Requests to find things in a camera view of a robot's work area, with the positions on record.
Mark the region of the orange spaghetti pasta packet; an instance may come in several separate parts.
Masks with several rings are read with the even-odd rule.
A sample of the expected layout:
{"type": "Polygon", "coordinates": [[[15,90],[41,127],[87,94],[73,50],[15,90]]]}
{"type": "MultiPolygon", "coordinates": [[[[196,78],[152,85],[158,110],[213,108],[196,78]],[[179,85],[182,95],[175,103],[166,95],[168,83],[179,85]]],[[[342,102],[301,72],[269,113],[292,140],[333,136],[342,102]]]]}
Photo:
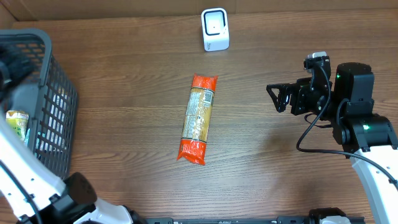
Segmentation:
{"type": "Polygon", "coordinates": [[[217,81],[217,76],[194,74],[177,159],[185,158],[194,164],[205,165],[217,81]]]}

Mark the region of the white tube with gold cap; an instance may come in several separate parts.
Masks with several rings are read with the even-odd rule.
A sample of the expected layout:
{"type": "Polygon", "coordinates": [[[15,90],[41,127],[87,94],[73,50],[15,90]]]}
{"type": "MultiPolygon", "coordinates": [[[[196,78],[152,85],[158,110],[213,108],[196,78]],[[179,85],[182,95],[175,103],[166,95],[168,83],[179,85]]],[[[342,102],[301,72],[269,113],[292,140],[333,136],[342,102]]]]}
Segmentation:
{"type": "Polygon", "coordinates": [[[59,152],[67,150],[65,139],[67,102],[64,94],[53,94],[52,101],[47,103],[44,114],[44,127],[38,132],[35,148],[43,152],[59,152]]]}

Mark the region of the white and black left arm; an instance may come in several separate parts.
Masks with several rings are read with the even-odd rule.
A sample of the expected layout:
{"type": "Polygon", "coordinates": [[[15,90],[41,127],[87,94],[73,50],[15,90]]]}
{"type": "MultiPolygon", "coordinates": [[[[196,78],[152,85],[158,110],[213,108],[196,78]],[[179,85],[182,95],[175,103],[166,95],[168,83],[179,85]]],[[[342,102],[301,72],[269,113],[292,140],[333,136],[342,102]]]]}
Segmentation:
{"type": "Polygon", "coordinates": [[[19,223],[145,223],[134,210],[97,197],[79,172],[62,180],[24,145],[1,113],[1,193],[19,223]]]}

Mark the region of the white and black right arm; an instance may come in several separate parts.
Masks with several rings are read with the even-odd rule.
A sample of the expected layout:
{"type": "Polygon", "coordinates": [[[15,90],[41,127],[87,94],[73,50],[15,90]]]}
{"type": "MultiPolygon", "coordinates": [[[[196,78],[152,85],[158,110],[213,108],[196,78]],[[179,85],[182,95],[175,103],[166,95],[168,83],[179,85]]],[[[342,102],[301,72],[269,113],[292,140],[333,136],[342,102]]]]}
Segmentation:
{"type": "Polygon", "coordinates": [[[373,113],[374,74],[369,65],[342,63],[331,82],[329,62],[307,60],[310,78],[269,84],[266,90],[278,112],[291,105],[294,115],[316,117],[299,137],[302,142],[318,120],[329,121],[341,150],[365,190],[376,223],[397,223],[397,134],[392,123],[373,113]]]}

